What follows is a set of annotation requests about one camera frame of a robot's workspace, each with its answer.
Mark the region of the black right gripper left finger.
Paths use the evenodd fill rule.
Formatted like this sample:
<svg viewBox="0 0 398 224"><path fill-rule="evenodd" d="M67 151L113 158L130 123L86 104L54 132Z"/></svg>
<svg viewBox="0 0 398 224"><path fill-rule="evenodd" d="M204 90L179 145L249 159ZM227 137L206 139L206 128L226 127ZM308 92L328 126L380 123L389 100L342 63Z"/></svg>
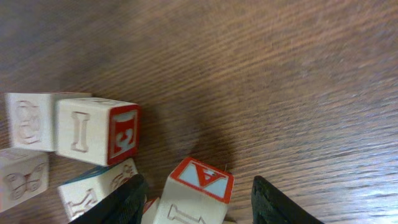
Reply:
<svg viewBox="0 0 398 224"><path fill-rule="evenodd" d="M71 224L140 224L147 182L136 174Z"/></svg>

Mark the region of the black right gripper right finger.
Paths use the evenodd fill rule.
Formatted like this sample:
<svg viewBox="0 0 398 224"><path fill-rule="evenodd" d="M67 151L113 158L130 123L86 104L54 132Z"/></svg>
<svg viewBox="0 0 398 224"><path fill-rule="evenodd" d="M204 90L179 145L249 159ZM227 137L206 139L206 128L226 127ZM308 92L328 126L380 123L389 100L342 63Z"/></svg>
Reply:
<svg viewBox="0 0 398 224"><path fill-rule="evenodd" d="M260 175L251 192L253 224L323 224Z"/></svg>

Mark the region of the blue ice cream block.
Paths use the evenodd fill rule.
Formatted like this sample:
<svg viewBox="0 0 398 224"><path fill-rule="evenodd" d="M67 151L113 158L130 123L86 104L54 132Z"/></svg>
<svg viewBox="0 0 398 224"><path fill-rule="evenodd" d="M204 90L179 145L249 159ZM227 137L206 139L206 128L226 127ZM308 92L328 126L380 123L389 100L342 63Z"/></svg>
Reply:
<svg viewBox="0 0 398 224"><path fill-rule="evenodd" d="M119 164L97 166L58 187L70 221L83 215L138 173L133 159Z"/></svg>

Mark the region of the letter I wooden block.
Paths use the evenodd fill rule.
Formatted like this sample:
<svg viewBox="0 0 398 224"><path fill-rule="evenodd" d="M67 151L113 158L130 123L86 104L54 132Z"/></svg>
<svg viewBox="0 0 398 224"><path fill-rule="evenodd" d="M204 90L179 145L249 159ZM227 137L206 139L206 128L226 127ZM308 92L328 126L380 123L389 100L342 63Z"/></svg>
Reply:
<svg viewBox="0 0 398 224"><path fill-rule="evenodd" d="M98 166L133 156L139 145L141 106L106 98L57 103L57 154Z"/></svg>

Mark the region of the letter Y wooden block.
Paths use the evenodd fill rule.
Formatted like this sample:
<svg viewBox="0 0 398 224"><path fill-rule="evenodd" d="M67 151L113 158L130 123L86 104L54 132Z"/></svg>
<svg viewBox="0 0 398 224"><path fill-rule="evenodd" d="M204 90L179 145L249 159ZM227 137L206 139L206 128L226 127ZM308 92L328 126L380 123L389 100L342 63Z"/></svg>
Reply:
<svg viewBox="0 0 398 224"><path fill-rule="evenodd" d="M1 211L45 192L49 186L49 155L20 148L1 150Z"/></svg>

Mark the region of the blue L wooden block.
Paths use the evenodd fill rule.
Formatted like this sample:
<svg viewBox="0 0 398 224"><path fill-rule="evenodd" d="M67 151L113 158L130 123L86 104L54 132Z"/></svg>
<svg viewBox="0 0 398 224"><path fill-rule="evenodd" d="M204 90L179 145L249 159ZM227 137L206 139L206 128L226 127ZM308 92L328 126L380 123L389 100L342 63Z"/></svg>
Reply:
<svg viewBox="0 0 398 224"><path fill-rule="evenodd" d="M79 92L6 93L12 146L53 152L57 143L57 101L91 96Z"/></svg>

